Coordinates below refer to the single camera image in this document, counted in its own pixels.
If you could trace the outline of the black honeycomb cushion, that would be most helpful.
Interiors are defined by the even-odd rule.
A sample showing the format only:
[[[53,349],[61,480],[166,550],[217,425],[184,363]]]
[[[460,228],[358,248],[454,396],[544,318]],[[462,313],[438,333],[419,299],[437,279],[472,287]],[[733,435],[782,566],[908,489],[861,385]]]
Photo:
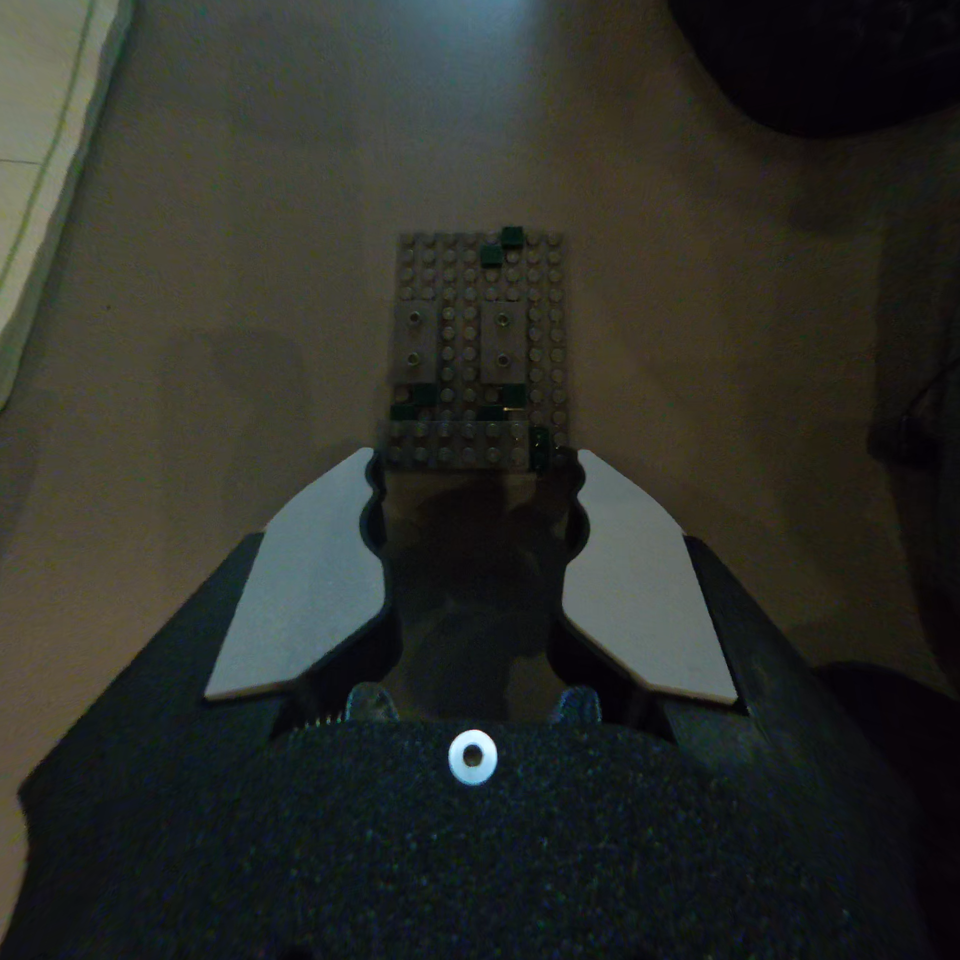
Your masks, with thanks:
[[[669,1],[706,74],[750,120],[844,138],[958,106],[957,1]]]

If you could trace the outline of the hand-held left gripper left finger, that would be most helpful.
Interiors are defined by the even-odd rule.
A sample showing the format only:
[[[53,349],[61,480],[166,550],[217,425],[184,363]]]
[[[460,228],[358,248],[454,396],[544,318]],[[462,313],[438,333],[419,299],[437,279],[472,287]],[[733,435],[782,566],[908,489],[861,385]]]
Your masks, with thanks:
[[[399,663],[402,630],[383,557],[385,478],[360,447],[263,530],[209,679],[210,703],[297,694],[344,703]]]

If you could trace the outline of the grey studded building baseplate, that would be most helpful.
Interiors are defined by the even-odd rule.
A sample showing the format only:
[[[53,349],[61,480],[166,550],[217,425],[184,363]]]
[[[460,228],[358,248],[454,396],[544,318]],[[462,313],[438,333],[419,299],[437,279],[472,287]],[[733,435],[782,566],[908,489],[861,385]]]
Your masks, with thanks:
[[[524,307],[527,325],[527,405],[507,409],[507,421],[546,426],[555,449],[551,468],[569,460],[572,388],[570,366],[569,243],[565,233],[523,226],[525,245],[504,249],[500,269],[484,270],[479,249],[498,243],[497,229],[476,231],[408,231],[399,234],[393,274],[390,406],[409,403],[416,384],[397,383],[393,370],[395,307],[401,302],[430,301],[438,309],[438,404],[417,407],[417,421],[477,421],[481,405],[501,405],[501,385],[485,385],[480,375],[480,311],[484,302],[512,302]],[[516,474],[535,474],[533,471]]]

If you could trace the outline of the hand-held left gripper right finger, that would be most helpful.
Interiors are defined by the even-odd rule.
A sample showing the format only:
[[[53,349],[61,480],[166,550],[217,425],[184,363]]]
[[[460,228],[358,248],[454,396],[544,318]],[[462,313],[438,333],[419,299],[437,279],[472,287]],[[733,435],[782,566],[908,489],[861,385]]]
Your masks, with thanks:
[[[685,533],[651,494],[589,450],[577,452],[585,541],[567,564],[560,610],[642,689],[732,706],[738,690]]]

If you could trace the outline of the grey long building brick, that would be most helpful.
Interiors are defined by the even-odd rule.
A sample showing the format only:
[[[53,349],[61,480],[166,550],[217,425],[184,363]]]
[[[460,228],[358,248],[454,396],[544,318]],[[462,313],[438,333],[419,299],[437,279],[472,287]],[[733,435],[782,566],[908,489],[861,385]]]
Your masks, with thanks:
[[[528,473],[530,428],[515,420],[389,420],[378,445],[387,467],[419,473]]]

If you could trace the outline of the open white instruction booklet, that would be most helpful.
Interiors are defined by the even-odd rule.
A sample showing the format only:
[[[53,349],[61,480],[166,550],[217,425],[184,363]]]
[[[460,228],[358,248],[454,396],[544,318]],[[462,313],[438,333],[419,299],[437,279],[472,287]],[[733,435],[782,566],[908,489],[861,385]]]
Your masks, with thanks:
[[[14,390],[132,1],[1,3],[1,405]]]

